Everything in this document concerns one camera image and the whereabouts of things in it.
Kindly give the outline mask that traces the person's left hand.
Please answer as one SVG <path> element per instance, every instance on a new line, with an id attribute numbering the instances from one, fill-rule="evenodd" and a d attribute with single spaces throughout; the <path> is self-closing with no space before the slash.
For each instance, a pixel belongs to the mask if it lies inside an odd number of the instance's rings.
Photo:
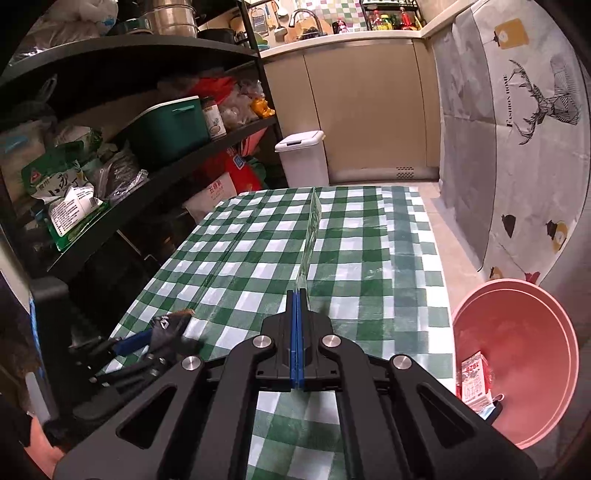
<path id="1" fill-rule="evenodd" d="M 30 423 L 29 445 L 26 453 L 50 479 L 53 478 L 58 462 L 65 456 L 65 452 L 57 446 L 52 446 L 36 416 L 27 416 Z"/>

